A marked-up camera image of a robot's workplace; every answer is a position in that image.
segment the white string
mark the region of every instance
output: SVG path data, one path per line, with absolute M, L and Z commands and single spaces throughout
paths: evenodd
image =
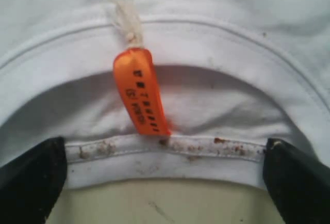
M 128 47 L 143 47 L 140 17 L 133 0 L 109 0 L 114 3 L 114 25 L 125 35 Z

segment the beige surface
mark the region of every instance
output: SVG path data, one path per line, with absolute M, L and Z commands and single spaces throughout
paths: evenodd
M 134 180 L 64 191 L 47 224 L 283 224 L 267 192 L 201 180 Z

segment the orange plastic tag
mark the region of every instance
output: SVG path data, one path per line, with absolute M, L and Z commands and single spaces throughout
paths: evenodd
M 113 74 L 138 132 L 142 135 L 170 135 L 151 53 L 140 48 L 124 51 L 113 62 Z

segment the orange tag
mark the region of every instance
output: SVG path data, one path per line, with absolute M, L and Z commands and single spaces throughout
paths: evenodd
M 119 94 L 141 135 L 170 135 L 149 50 L 132 48 L 113 62 Z

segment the white t-shirt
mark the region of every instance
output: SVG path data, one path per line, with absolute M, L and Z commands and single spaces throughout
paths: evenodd
M 135 0 L 172 136 L 137 134 L 106 0 L 0 0 L 0 166 L 63 136 L 67 187 L 203 178 L 263 187 L 282 138 L 330 166 L 328 0 Z

